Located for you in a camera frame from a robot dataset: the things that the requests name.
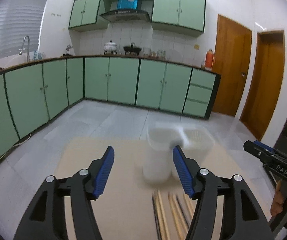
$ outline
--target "human hand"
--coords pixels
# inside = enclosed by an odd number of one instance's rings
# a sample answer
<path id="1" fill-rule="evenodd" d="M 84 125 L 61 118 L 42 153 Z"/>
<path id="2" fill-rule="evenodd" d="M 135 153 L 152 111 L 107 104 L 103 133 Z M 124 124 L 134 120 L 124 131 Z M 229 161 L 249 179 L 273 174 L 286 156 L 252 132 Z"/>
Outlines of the human hand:
<path id="1" fill-rule="evenodd" d="M 276 215 L 280 214 L 283 210 L 282 205 L 284 204 L 284 198 L 282 196 L 282 193 L 280 191 L 281 188 L 281 180 L 277 183 L 275 196 L 272 201 L 272 205 L 270 208 L 270 214 L 271 216 L 275 217 Z"/>

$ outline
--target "faucet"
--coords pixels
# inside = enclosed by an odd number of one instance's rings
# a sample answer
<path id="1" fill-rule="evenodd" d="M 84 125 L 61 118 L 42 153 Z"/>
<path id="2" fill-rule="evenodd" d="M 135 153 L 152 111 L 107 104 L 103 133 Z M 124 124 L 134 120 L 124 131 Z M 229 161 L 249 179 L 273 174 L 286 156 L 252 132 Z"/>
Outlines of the faucet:
<path id="1" fill-rule="evenodd" d="M 23 48 L 24 48 L 24 43 L 25 43 L 26 38 L 28 38 L 27 62 L 29 62 L 29 44 L 30 44 L 30 39 L 29 39 L 29 36 L 28 36 L 28 35 L 26 35 L 26 36 L 24 37 L 23 45 L 21 46 L 21 49 L 20 49 L 19 55 L 23 54 Z"/>

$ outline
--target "range hood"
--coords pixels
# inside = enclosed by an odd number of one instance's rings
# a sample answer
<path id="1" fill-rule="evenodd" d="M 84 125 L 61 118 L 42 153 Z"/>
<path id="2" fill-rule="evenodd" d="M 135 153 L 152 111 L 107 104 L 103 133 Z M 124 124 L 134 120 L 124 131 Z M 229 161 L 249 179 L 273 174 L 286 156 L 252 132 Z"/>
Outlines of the range hood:
<path id="1" fill-rule="evenodd" d="M 150 22 L 148 12 L 140 9 L 117 9 L 103 13 L 100 16 L 111 23 L 136 20 Z"/>

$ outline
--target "metal bolt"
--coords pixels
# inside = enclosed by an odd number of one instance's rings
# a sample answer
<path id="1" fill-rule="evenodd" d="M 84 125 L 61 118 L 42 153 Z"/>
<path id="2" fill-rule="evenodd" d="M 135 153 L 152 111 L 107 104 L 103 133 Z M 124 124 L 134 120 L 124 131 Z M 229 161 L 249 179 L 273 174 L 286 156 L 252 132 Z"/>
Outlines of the metal bolt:
<path id="1" fill-rule="evenodd" d="M 202 175 L 207 175 L 209 173 L 209 171 L 207 169 L 201 169 L 199 171 Z"/>
<path id="2" fill-rule="evenodd" d="M 240 175 L 235 175 L 233 176 L 233 178 L 236 180 L 236 181 L 242 181 L 242 177 Z"/>
<path id="3" fill-rule="evenodd" d="M 79 174 L 81 176 L 86 176 L 88 174 L 88 170 L 87 169 L 82 169 L 82 170 L 79 171 Z"/>
<path id="4" fill-rule="evenodd" d="M 54 179 L 55 179 L 54 176 L 48 176 L 48 177 L 46 178 L 46 181 L 47 181 L 47 182 L 53 182 Z"/>

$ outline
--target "white blind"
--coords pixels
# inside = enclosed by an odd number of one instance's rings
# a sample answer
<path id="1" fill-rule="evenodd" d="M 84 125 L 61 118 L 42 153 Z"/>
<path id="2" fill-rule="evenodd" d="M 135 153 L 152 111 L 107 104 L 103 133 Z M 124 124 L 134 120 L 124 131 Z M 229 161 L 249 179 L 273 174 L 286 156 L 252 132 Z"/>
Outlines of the white blind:
<path id="1" fill-rule="evenodd" d="M 30 51 L 38 49 L 39 31 L 47 0 L 0 0 L 0 58 L 18 54 L 23 38 Z"/>

